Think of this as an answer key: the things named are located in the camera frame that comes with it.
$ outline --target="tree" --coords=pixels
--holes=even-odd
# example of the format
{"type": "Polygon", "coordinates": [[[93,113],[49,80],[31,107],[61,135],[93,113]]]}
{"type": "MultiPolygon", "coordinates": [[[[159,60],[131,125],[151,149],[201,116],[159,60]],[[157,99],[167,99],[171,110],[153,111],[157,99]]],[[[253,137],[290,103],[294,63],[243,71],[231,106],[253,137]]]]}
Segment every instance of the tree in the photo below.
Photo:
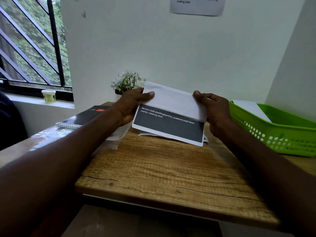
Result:
{"type": "MultiPolygon", "coordinates": [[[[37,24],[53,39],[49,16],[38,5],[35,0],[18,0],[29,15],[37,22],[37,24]]],[[[56,54],[54,47],[49,41],[38,31],[38,29],[27,19],[21,10],[11,0],[0,0],[1,7],[14,20],[16,24],[26,33],[26,35],[41,49],[41,51],[51,60],[57,67],[56,54]]],[[[71,86],[68,55],[66,48],[65,32],[63,18],[60,10],[60,0],[53,0],[54,15],[57,28],[58,42],[60,48],[61,59],[65,76],[65,83],[71,86]]],[[[24,39],[24,37],[11,25],[7,20],[8,26],[6,34],[10,39],[23,51],[24,54],[51,80],[53,84],[60,84],[58,74],[53,68],[37,53],[37,51],[24,39]]],[[[14,52],[17,65],[22,71],[33,81],[44,83],[42,78],[27,64],[26,61],[14,52]]]]}

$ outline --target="plastic container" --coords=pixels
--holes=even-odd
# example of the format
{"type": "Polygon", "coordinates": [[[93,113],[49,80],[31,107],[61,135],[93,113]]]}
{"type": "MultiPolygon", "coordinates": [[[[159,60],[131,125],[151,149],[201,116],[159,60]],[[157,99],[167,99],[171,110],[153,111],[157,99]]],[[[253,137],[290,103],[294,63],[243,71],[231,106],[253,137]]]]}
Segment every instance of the plastic container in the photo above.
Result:
{"type": "Polygon", "coordinates": [[[42,94],[44,96],[46,103],[56,102],[56,91],[54,91],[54,90],[42,90],[42,94]]]}
{"type": "Polygon", "coordinates": [[[258,104],[272,123],[243,108],[229,103],[232,118],[272,150],[287,155],[316,157],[316,123],[281,111],[269,105],[258,104]]]}

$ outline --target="white window sill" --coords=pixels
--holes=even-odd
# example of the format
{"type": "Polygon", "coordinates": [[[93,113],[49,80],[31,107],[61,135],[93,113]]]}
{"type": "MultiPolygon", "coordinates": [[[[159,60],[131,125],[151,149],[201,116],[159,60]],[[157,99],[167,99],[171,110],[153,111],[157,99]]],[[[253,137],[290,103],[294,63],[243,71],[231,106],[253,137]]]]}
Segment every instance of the white window sill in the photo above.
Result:
{"type": "Polygon", "coordinates": [[[38,104],[38,105],[50,105],[50,106],[57,106],[57,107],[63,107],[63,108],[69,108],[69,109],[75,108],[75,104],[70,101],[57,100],[54,103],[47,104],[44,98],[33,97],[33,96],[23,96],[23,95],[9,94],[9,93],[4,93],[4,94],[12,101],[32,103],[32,104],[38,104]]]}

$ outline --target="hand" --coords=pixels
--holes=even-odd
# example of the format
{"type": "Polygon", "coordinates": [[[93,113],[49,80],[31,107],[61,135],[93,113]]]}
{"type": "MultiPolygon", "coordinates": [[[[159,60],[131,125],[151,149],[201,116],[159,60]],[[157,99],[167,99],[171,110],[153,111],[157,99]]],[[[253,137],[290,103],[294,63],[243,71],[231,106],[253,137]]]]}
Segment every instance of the hand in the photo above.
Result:
{"type": "Polygon", "coordinates": [[[126,91],[122,97],[112,105],[112,109],[120,116],[120,125],[130,123],[136,113],[140,101],[150,100],[154,97],[154,92],[143,93],[144,88],[126,91]]]}
{"type": "Polygon", "coordinates": [[[232,121],[229,111],[229,101],[211,93],[201,94],[199,91],[195,91],[193,96],[197,102],[206,107],[210,131],[214,136],[219,138],[221,133],[219,130],[220,125],[223,122],[232,121]]]}

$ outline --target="person's left arm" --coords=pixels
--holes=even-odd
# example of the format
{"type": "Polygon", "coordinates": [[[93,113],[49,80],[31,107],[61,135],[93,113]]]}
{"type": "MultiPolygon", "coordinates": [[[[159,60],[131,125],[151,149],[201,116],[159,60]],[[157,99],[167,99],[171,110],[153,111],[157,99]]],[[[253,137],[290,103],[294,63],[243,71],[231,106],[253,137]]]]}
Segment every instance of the person's left arm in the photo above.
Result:
{"type": "Polygon", "coordinates": [[[74,184],[92,153],[118,127],[132,121],[139,101],[154,93],[127,91],[113,106],[66,137],[28,152],[0,169],[0,236],[30,233],[44,210],[74,184]]]}

